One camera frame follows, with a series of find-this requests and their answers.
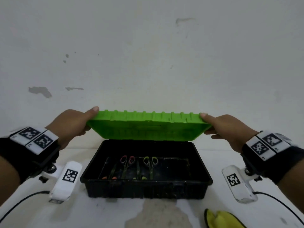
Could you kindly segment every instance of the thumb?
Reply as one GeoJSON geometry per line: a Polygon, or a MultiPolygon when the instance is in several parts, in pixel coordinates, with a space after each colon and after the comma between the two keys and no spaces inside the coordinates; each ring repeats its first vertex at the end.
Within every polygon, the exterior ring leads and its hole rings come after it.
{"type": "Polygon", "coordinates": [[[92,118],[94,118],[99,112],[99,107],[98,106],[94,106],[92,109],[86,111],[84,113],[85,119],[88,121],[92,118]]]}
{"type": "Polygon", "coordinates": [[[200,116],[201,116],[201,118],[202,118],[205,122],[207,122],[207,123],[209,123],[209,124],[211,124],[211,125],[213,125],[213,124],[215,123],[215,121],[216,121],[216,118],[215,118],[215,117],[213,117],[213,116],[211,116],[211,115],[209,115],[209,114],[206,114],[206,113],[201,113],[200,116]]]}

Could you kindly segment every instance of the forearm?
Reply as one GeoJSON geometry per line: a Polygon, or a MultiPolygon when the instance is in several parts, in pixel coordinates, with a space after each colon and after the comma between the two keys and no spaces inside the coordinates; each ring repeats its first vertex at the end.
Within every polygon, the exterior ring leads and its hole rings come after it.
{"type": "Polygon", "coordinates": [[[20,185],[16,169],[0,156],[0,206],[15,192],[20,185]]]}
{"type": "Polygon", "coordinates": [[[285,174],[278,187],[304,213],[304,159],[285,174]]]}

